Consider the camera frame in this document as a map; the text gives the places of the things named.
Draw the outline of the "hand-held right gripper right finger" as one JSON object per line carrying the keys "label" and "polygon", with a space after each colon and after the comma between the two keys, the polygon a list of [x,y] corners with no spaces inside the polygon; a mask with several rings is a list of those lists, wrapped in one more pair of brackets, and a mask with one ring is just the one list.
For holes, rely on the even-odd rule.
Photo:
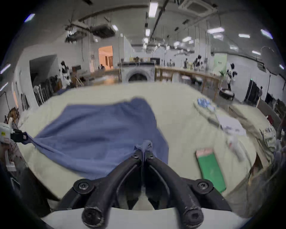
{"label": "hand-held right gripper right finger", "polygon": [[180,227],[199,227],[204,221],[202,208],[232,212],[211,181],[182,178],[150,151],[144,156],[144,185],[155,210],[176,209]]}

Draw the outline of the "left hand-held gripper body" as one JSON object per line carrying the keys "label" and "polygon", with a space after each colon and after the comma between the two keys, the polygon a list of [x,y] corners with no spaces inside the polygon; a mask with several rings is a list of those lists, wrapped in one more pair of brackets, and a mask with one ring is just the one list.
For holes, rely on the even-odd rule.
{"label": "left hand-held gripper body", "polygon": [[11,142],[24,142],[24,133],[21,130],[13,129],[9,124],[0,123],[0,142],[10,144]]}

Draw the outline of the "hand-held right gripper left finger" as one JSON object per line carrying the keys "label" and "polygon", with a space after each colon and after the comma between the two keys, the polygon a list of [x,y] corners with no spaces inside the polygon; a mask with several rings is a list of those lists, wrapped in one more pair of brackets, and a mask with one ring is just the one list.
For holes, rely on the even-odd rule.
{"label": "hand-held right gripper left finger", "polygon": [[116,166],[108,175],[75,181],[57,205],[57,211],[83,208],[81,221],[89,228],[105,228],[111,208],[132,210],[142,189],[142,152]]}

